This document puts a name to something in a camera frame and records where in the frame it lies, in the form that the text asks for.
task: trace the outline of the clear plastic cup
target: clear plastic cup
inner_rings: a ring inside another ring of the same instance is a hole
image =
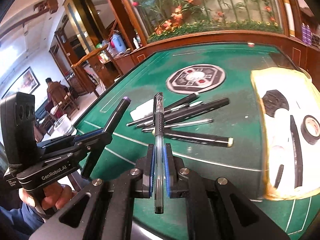
[[[64,114],[58,119],[53,129],[57,130],[62,135],[69,135],[72,134],[76,128],[72,125],[70,119],[67,117],[67,114]]]

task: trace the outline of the framed painting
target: framed painting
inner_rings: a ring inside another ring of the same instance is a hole
[[[14,93],[22,92],[26,94],[31,94],[40,86],[35,74],[33,73],[31,67],[28,67],[25,72],[23,72],[17,80],[11,85],[11,87],[6,91],[2,98],[6,98]]]

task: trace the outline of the green table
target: green table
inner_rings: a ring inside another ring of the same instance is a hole
[[[247,43],[216,43],[187,46],[157,52],[147,58],[110,91],[100,97],[76,123],[79,133],[104,126],[123,96],[132,103],[113,133],[113,140],[103,151],[92,178],[114,179],[131,169],[135,161],[146,155],[148,143],[154,137],[134,127],[126,127],[132,119],[130,112],[162,91],[164,104],[169,105],[185,95],[166,88],[166,79],[175,71],[195,64],[212,64],[223,68],[225,81],[216,89],[200,94],[199,100],[213,101],[228,97],[230,104],[201,116],[214,122],[182,128],[183,131],[233,137],[231,148],[211,147],[165,139],[171,143],[173,154],[183,158],[186,167],[201,176],[216,179],[226,177],[248,198],[273,219],[291,239],[298,239],[318,212],[320,196],[294,201],[259,200],[263,192],[262,156],[266,141],[261,130],[261,114],[254,93],[252,70],[276,66],[269,53],[280,53],[271,46]],[[154,200],[137,199],[134,216],[151,229],[173,239],[187,239],[187,219],[183,199],[165,199],[165,213],[154,214]]]

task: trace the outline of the black hair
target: black hair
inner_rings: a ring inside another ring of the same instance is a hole
[[[49,82],[52,82],[52,79],[51,78],[47,78],[45,81],[47,82],[47,84],[49,84]]]

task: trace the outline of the tiled floor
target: tiled floor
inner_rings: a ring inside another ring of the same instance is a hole
[[[103,93],[103,89],[101,86],[97,87],[97,92],[99,95],[101,95]],[[75,123],[80,116],[84,113],[84,111],[86,111],[88,109],[89,106],[91,106],[91,104],[97,99],[96,95],[94,93],[91,94],[87,94],[84,96],[80,96],[77,100],[76,103],[79,106],[80,110],[76,110],[75,112],[73,112],[73,114],[71,115],[71,122]],[[60,133],[58,133],[57,131],[53,131],[53,133],[51,135],[49,134],[45,134],[43,137],[42,141],[46,141],[49,140],[51,138],[56,138],[61,136]]]

